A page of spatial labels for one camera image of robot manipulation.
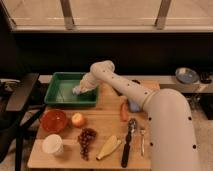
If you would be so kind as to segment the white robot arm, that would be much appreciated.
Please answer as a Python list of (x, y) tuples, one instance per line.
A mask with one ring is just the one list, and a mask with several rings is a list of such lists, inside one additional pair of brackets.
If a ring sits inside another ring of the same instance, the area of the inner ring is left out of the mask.
[(114, 73), (112, 61), (96, 62), (80, 81), (82, 93), (101, 81), (137, 103), (149, 118), (152, 171), (201, 171), (191, 109), (174, 89), (152, 90)]

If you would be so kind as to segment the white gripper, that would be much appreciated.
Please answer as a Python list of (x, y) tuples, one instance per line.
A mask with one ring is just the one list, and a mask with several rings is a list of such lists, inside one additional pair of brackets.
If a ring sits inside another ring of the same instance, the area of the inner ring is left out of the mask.
[(80, 92), (86, 93), (95, 89), (99, 84), (99, 81), (92, 73), (86, 73), (80, 81)]

